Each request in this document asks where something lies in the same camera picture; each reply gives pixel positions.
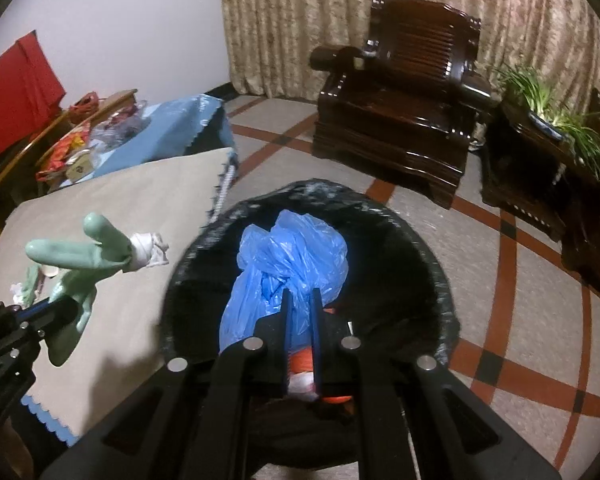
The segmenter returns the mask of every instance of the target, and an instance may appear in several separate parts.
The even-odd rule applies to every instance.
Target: black trash bag
[[[165,358],[205,362],[218,355],[218,329],[241,270],[242,231],[270,230],[283,209],[309,213],[347,243],[349,274],[329,304],[353,322],[357,336],[405,359],[433,354],[448,365],[459,323],[446,276],[420,236],[396,213],[327,180],[307,180],[225,212],[185,251],[164,298]],[[357,460],[356,424],[343,405],[295,399],[251,405],[247,475],[266,463],[323,468]]]

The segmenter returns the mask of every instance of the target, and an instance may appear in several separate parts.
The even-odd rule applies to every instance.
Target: white wall
[[[91,90],[138,88],[156,103],[229,81],[221,0],[13,0],[0,54],[33,29],[64,106]]]

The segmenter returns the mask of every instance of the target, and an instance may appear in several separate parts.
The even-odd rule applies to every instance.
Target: chair armrest
[[[467,71],[462,74],[459,96],[461,104],[488,114],[500,103],[492,92],[491,85],[477,72]]]
[[[314,48],[309,66],[324,72],[353,72],[364,70],[365,60],[355,46],[323,45]]]

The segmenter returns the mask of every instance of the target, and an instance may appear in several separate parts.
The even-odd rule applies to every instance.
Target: gold patterned curtain
[[[570,107],[600,89],[600,20],[586,0],[433,0],[482,20],[478,62],[540,69]],[[238,92],[317,98],[326,77],[308,66],[320,44],[362,46],[371,0],[222,0]]]

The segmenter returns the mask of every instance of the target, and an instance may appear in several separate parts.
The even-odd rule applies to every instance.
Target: metal bolt
[[[260,350],[262,345],[264,345],[264,341],[259,337],[248,337],[242,342],[242,346],[247,350]]]
[[[433,370],[438,365],[438,362],[430,355],[421,355],[418,357],[416,364],[423,370]]]
[[[167,370],[170,372],[181,372],[188,364],[189,363],[187,363],[187,360],[184,357],[174,357],[167,363]]]
[[[340,345],[347,350],[355,350],[357,348],[360,348],[360,345],[362,345],[362,341],[360,341],[359,338],[357,338],[354,335],[348,335],[346,337],[343,337],[340,341]]]

